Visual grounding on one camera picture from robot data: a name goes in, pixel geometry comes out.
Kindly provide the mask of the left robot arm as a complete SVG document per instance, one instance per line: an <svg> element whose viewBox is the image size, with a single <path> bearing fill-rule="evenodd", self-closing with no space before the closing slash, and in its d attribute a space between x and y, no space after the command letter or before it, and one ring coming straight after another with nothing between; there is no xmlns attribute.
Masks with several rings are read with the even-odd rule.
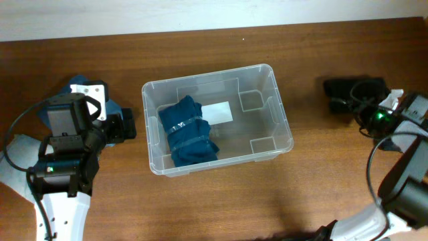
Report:
<svg viewBox="0 0 428 241"><path fill-rule="evenodd" d="M51 134L39 147L26 175L35 200L37 240L81 240L99 158L107 145L136 137L131 109L109 114L100 123L101 104L81 93L47 101Z"/></svg>

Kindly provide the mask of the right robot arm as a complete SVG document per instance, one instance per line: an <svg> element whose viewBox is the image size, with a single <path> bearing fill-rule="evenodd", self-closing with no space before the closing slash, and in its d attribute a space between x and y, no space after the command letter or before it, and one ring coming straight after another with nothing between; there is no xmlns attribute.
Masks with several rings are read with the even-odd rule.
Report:
<svg viewBox="0 0 428 241"><path fill-rule="evenodd" d="M399 105L403 122L385 137L402 152L387 173L379 190L374 191L370 168L379 145L370 152L366 182L373 203L363 211L328 226L320 227L314 240L388 240L390 235L427 226L427 95L408 94Z"/></svg>

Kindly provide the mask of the dark teal garment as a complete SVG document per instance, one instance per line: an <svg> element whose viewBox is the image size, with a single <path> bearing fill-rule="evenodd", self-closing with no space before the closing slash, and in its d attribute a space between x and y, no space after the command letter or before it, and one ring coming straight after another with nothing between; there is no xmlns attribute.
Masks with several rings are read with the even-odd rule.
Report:
<svg viewBox="0 0 428 241"><path fill-rule="evenodd" d="M210 124L203 120L202 106L187 95L158 112L175 167L216 161L219 147L210 140Z"/></svg>

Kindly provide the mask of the black garment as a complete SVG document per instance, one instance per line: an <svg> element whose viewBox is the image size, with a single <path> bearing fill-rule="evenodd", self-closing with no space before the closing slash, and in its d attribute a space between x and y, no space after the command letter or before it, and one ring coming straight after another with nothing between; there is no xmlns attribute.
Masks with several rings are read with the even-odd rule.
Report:
<svg viewBox="0 0 428 241"><path fill-rule="evenodd" d="M365 103L379 104L391 93L383 78L333 78L325 80L323 88L334 114L351 113Z"/></svg>

